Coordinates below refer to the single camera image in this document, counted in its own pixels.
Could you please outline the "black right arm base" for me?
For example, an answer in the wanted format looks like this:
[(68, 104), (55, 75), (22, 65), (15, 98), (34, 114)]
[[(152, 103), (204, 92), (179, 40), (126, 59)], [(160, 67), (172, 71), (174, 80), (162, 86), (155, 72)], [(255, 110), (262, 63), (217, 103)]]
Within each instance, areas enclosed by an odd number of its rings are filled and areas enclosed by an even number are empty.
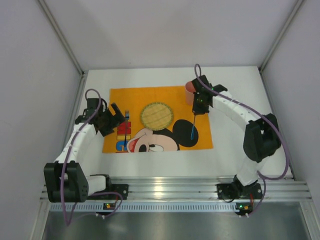
[(219, 183), (216, 185), (219, 200), (231, 203), (234, 200), (258, 200), (263, 196), (261, 185), (254, 181), (249, 185), (242, 185), (235, 176), (230, 183)]

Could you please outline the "orange cartoon print cloth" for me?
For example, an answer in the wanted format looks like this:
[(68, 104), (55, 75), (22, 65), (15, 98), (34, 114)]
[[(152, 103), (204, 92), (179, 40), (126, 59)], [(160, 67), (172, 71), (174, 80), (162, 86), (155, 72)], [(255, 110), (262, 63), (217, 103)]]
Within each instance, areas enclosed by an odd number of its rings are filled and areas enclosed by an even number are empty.
[[(109, 101), (121, 111), (129, 110), (126, 146), (125, 123), (115, 133), (104, 138), (102, 151), (111, 153), (170, 152), (180, 150), (207, 150), (214, 147), (208, 115), (195, 119), (194, 139), (191, 130), (194, 120), (192, 106), (186, 104), (184, 86), (114, 88)], [(143, 108), (153, 102), (162, 102), (173, 111), (172, 123), (163, 130), (145, 128), (140, 120)]]

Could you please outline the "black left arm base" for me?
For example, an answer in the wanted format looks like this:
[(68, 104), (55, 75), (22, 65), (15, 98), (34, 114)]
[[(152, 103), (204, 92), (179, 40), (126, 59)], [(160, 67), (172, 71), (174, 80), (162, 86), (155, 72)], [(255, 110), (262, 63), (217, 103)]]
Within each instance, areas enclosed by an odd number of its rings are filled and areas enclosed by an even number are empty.
[(110, 183), (106, 185), (104, 190), (95, 192), (89, 196), (88, 200), (120, 200), (120, 197), (113, 193), (105, 194), (105, 192), (116, 192), (122, 196), (124, 200), (127, 199), (129, 194), (129, 185), (128, 184), (115, 184)]

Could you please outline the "yellow woven round plate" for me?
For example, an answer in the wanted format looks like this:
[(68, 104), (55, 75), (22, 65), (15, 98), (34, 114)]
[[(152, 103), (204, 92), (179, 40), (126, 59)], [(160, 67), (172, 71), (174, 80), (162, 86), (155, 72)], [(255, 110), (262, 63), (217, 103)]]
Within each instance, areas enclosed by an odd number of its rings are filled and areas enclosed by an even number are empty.
[(173, 122), (173, 119), (173, 110), (163, 102), (149, 103), (140, 113), (142, 125), (152, 131), (160, 131), (167, 128)]

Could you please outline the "pink plastic cup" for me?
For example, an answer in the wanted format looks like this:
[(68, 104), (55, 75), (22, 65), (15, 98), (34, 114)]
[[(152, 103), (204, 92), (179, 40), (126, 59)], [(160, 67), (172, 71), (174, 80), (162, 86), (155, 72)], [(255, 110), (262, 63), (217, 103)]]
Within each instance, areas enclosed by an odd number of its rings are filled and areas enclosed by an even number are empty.
[(195, 88), (191, 81), (185, 84), (185, 102), (187, 105), (192, 106), (194, 101)]

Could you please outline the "blue metal spoon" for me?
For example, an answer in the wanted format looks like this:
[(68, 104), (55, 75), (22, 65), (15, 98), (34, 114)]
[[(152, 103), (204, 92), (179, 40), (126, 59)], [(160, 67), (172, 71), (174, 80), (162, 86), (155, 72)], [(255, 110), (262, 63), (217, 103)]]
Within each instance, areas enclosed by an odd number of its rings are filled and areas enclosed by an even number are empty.
[(190, 133), (190, 139), (191, 140), (193, 140), (194, 136), (195, 136), (195, 123), (196, 123), (196, 115), (194, 114), (191, 133)]

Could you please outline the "blue metal fork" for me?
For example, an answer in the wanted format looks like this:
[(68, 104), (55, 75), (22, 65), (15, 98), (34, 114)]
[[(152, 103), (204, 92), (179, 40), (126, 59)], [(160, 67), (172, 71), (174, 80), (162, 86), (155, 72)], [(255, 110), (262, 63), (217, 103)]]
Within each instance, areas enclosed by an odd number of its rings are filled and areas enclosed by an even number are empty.
[(124, 122), (124, 146), (127, 146), (127, 134), (128, 134), (128, 123), (130, 119), (129, 110), (125, 110), (125, 122)]

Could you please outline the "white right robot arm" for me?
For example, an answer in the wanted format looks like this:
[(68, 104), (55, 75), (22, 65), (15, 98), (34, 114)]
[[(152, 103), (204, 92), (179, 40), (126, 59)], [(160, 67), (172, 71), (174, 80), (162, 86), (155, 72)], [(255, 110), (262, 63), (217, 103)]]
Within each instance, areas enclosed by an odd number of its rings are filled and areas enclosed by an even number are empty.
[(275, 130), (278, 122), (275, 115), (269, 113), (259, 116), (236, 100), (221, 84), (212, 86), (205, 75), (191, 81), (193, 93), (192, 112), (195, 116), (204, 115), (209, 108), (224, 113), (244, 131), (243, 151), (245, 158), (234, 177), (234, 182), (243, 188), (253, 186), (258, 180), (261, 162), (272, 156), (281, 146)]

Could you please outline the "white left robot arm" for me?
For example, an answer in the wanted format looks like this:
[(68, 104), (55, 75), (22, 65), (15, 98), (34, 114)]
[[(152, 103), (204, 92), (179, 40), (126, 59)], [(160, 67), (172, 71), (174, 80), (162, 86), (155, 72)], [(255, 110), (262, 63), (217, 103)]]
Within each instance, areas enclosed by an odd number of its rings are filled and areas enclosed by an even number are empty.
[(115, 103), (88, 98), (87, 107), (74, 122), (73, 132), (62, 153), (44, 167), (50, 202), (83, 203), (86, 200), (126, 199), (128, 184), (113, 184), (108, 174), (100, 173), (104, 137), (125, 122)]

